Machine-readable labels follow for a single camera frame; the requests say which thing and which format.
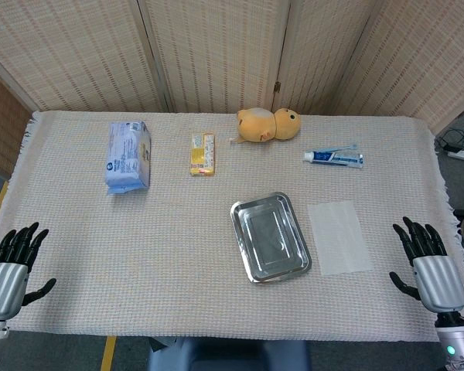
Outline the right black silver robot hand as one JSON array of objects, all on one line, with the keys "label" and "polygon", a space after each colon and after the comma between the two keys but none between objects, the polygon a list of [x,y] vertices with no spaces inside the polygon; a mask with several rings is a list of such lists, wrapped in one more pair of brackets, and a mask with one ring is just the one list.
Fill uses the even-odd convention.
[{"label": "right black silver robot hand", "polygon": [[408,217],[393,225],[415,277],[415,286],[405,284],[393,271],[389,277],[403,294],[420,301],[430,312],[441,314],[464,308],[464,285],[455,261],[448,255],[438,231]]}]

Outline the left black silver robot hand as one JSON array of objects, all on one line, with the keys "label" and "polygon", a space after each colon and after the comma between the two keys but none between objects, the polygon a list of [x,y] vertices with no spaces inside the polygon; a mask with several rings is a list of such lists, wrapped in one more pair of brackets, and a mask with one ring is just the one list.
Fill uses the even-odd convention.
[{"label": "left black silver robot hand", "polygon": [[10,230],[0,243],[0,322],[17,316],[21,308],[46,296],[56,285],[49,279],[40,289],[26,291],[39,248],[49,231],[38,231],[34,222],[20,230]]}]

